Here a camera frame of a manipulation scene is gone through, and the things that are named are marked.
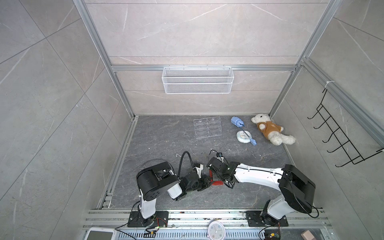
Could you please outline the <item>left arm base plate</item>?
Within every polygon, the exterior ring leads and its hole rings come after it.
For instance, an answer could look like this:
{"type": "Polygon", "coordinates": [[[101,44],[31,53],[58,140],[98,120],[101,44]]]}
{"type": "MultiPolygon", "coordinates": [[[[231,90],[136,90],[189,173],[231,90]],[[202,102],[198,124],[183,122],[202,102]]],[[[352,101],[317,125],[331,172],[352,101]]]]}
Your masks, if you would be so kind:
{"type": "Polygon", "coordinates": [[[144,219],[140,212],[131,212],[128,228],[155,228],[167,227],[169,219],[168,211],[157,211],[148,219],[144,219]]]}

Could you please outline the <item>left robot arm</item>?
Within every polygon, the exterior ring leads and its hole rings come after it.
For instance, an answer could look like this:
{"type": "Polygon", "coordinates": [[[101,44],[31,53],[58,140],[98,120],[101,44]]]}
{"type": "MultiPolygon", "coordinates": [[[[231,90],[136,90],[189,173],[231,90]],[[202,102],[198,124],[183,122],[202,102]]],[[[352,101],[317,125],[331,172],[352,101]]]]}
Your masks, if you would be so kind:
{"type": "Polygon", "coordinates": [[[140,214],[148,219],[156,213],[157,198],[167,192],[176,201],[193,191],[202,191],[213,184],[213,178],[202,173],[204,166],[193,163],[192,171],[185,177],[178,176],[172,165],[162,162],[146,168],[137,174],[140,191],[140,214]]]}

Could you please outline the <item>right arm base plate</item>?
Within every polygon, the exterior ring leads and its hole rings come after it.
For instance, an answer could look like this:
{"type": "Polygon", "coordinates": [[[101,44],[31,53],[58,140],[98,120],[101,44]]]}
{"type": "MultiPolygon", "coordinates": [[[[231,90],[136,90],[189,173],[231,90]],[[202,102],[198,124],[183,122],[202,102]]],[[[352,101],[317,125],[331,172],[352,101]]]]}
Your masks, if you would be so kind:
{"type": "Polygon", "coordinates": [[[280,220],[276,220],[262,211],[246,211],[246,220],[248,221],[249,227],[289,226],[286,216],[283,216],[280,220]]]}

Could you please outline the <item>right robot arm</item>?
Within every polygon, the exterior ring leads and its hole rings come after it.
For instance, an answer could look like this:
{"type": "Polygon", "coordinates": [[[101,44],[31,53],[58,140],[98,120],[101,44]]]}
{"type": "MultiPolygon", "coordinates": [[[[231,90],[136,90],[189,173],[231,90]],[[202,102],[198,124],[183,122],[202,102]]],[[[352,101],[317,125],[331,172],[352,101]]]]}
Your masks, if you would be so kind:
{"type": "Polygon", "coordinates": [[[293,165],[268,169],[238,162],[226,164],[211,158],[207,168],[230,186],[234,183],[252,183],[280,191],[277,198],[267,201],[261,213],[266,225],[274,225],[294,211],[310,215],[313,210],[316,185],[293,165]]]}

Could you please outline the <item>red card holder wallet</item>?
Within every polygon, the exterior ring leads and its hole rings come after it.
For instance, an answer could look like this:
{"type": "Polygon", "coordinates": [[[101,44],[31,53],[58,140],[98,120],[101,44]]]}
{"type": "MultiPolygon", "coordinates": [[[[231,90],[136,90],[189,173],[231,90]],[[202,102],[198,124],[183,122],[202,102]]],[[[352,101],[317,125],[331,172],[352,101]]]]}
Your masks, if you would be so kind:
{"type": "Polygon", "coordinates": [[[222,186],[224,184],[222,181],[218,180],[217,176],[214,175],[211,170],[209,171],[209,176],[212,186],[222,186]]]}

